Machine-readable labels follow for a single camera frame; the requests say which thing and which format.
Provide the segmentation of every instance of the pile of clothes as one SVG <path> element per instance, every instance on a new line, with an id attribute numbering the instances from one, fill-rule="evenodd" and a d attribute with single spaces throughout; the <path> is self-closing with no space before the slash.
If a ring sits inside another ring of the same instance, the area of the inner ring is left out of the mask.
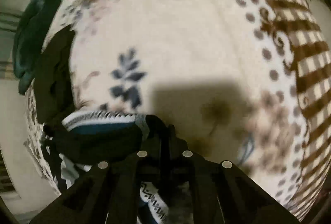
<path id="1" fill-rule="evenodd" d="M 62 0 L 31 0 L 17 27 L 13 46 L 14 74 L 24 95 L 34 72 L 46 34 Z"/>
<path id="2" fill-rule="evenodd" d="M 44 124 L 41 150 L 61 193 L 93 165 L 124 160 L 142 141 L 166 129 L 154 115 L 75 110 L 68 67 L 74 36 L 70 25 L 55 34 L 38 59 L 34 80 L 37 120 Z M 174 194 L 170 197 L 151 182 L 142 182 L 137 223 L 193 221 L 188 184 Z M 176 208 L 179 203 L 184 210 L 169 210 L 169 204 Z"/>

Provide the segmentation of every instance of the bed sheet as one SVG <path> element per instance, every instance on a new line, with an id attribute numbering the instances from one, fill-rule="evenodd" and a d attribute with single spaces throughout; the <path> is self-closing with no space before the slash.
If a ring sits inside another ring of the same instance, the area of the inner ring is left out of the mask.
<path id="1" fill-rule="evenodd" d="M 331 156 L 330 51 L 306 0 L 63 0 L 43 48 L 69 24 L 77 109 L 155 114 L 303 219 Z"/>

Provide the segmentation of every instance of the blue leaf pattern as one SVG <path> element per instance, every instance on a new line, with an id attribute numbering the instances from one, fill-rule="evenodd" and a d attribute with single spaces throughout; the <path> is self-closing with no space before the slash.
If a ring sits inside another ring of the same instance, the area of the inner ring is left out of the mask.
<path id="1" fill-rule="evenodd" d="M 132 71 L 134 69 L 136 69 L 139 66 L 139 61 L 134 61 L 130 64 L 130 66 L 128 67 L 128 71 Z"/>
<path id="2" fill-rule="evenodd" d="M 145 76 L 145 72 L 134 72 L 130 74 L 128 77 L 126 77 L 126 80 L 131 80 L 134 82 L 138 82 L 140 79 L 142 79 Z"/>
<path id="3" fill-rule="evenodd" d="M 120 70 L 116 69 L 111 72 L 113 78 L 115 79 L 121 79 L 123 77 L 123 74 Z"/>
<path id="4" fill-rule="evenodd" d="M 123 86 L 111 87 L 110 92 L 114 97 L 119 97 L 123 94 Z"/>
<path id="5" fill-rule="evenodd" d="M 241 156 L 239 157 L 238 166 L 242 165 L 249 158 L 249 156 L 253 153 L 254 149 L 255 141 L 253 135 L 249 134 L 241 148 Z"/>
<path id="6" fill-rule="evenodd" d="M 139 60 L 133 60 L 135 55 L 136 51 L 134 48 L 130 48 L 126 55 L 119 55 L 120 68 L 112 71 L 110 74 L 114 79 L 120 79 L 122 83 L 109 89 L 113 97 L 122 97 L 123 102 L 130 101 L 131 107 L 134 110 L 142 105 L 137 82 L 147 74 L 146 72 L 133 72 L 140 64 Z M 131 84 L 132 86 L 130 88 L 125 89 L 125 81 L 134 82 L 135 84 Z"/>

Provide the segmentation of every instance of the black fabric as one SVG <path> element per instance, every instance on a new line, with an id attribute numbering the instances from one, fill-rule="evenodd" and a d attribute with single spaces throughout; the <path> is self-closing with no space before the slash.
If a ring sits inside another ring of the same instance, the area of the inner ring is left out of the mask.
<path id="1" fill-rule="evenodd" d="M 139 149 L 142 133 L 137 125 L 104 134 L 74 134 L 64 129 L 53 131 L 56 150 L 74 163 L 94 165 L 115 162 Z"/>
<path id="2" fill-rule="evenodd" d="M 62 0 L 31 0 L 16 30 L 13 46 L 14 74 L 24 95 L 32 80 L 44 39 Z"/>
<path id="3" fill-rule="evenodd" d="M 154 115 L 146 116 L 149 127 L 148 138 L 155 133 L 165 133 L 166 126 Z M 95 165 L 100 161 L 109 163 L 121 161 L 129 154 L 138 151 L 142 142 L 142 131 L 136 125 L 112 130 L 108 133 L 75 134 L 67 131 L 61 123 L 55 126 L 45 126 L 41 139 L 41 149 L 44 159 L 48 162 L 53 178 L 57 179 L 59 191 L 67 190 L 64 179 L 61 179 L 61 163 L 59 157 L 63 154 L 74 164 Z M 79 167 L 75 167 L 79 175 L 85 174 Z"/>
<path id="4" fill-rule="evenodd" d="M 75 109 L 69 73 L 69 56 L 75 31 L 60 30 L 39 57 L 35 70 L 34 95 L 40 124 L 61 125 Z"/>
<path id="5" fill-rule="evenodd" d="M 141 223 L 158 224 L 151 214 L 148 203 L 142 201 L 142 204 L 142 206 L 138 207 L 138 217 Z"/>

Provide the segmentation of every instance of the brown checkered pattern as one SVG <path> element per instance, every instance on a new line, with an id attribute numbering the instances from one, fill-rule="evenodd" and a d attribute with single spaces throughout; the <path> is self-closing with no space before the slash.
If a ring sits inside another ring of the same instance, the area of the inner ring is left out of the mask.
<path id="1" fill-rule="evenodd" d="M 306 0 L 266 0 L 276 18 L 277 31 L 287 34 L 294 52 L 297 96 L 309 130 L 303 144 L 302 184 L 289 210 L 302 220 L 313 205 L 330 167 L 331 53 Z"/>

